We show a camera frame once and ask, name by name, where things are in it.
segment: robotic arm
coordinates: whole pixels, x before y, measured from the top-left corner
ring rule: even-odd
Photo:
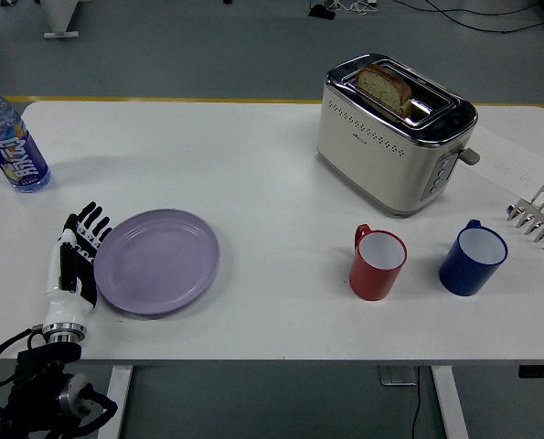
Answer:
[[[79,343],[87,334],[87,314],[97,302],[92,263],[97,249],[111,231],[109,218],[93,222],[102,208],[89,204],[79,215],[71,214],[52,249],[48,268],[48,314],[42,325],[31,327],[0,346],[0,355],[18,340],[28,337],[27,350],[17,355],[14,375],[0,387],[14,382],[8,404],[0,408],[0,438],[28,438],[49,431],[47,439],[68,439],[90,434],[116,413],[117,404],[96,392],[84,374],[64,373],[65,364],[80,359]],[[32,347],[41,335],[46,344]],[[79,426],[96,402],[104,412]]]

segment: purple plate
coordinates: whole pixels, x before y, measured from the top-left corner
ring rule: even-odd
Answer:
[[[105,299],[123,311],[163,314],[205,291],[219,256],[217,235],[203,219],[183,210],[150,210],[103,240],[95,280]]]

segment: mug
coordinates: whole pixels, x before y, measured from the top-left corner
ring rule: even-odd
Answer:
[[[438,272],[444,287],[473,295],[507,259],[507,244],[495,231],[471,219],[460,231]]]
[[[385,230],[372,230],[367,224],[355,232],[355,258],[349,284],[365,300],[380,300],[388,295],[401,267],[408,258],[403,241]]]

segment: blue mug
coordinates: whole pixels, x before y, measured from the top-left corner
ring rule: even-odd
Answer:
[[[447,290],[473,295],[507,259],[507,244],[496,232],[471,219],[456,237],[438,277]]]

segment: bread slice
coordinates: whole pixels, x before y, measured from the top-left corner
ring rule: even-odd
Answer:
[[[356,84],[399,116],[410,117],[411,88],[395,71],[371,64],[357,73]]]

